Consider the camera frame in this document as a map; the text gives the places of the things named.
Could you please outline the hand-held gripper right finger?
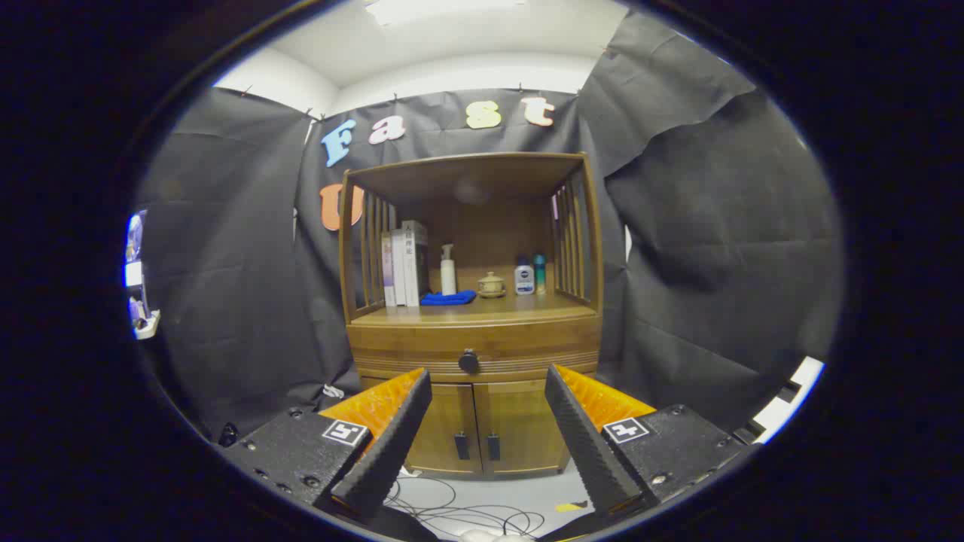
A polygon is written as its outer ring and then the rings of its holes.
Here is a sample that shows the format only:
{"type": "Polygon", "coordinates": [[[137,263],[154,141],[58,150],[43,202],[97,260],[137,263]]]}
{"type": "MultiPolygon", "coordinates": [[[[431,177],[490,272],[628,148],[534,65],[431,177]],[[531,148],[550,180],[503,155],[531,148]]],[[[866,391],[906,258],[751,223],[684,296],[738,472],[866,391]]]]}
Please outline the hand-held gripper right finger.
{"type": "Polygon", "coordinates": [[[567,367],[548,368],[545,401],[602,518],[674,501],[746,453],[688,406],[658,410],[567,367]]]}

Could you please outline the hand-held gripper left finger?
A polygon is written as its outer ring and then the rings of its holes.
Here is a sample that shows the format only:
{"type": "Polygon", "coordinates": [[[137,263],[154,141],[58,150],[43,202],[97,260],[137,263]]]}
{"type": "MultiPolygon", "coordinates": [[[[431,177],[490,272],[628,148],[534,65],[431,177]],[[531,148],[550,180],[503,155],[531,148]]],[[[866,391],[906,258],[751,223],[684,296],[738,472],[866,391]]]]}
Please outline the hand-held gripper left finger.
{"type": "Polygon", "coordinates": [[[316,413],[292,407],[224,455],[282,496],[368,520],[395,485],[431,401],[429,371],[416,368],[316,413]]]}

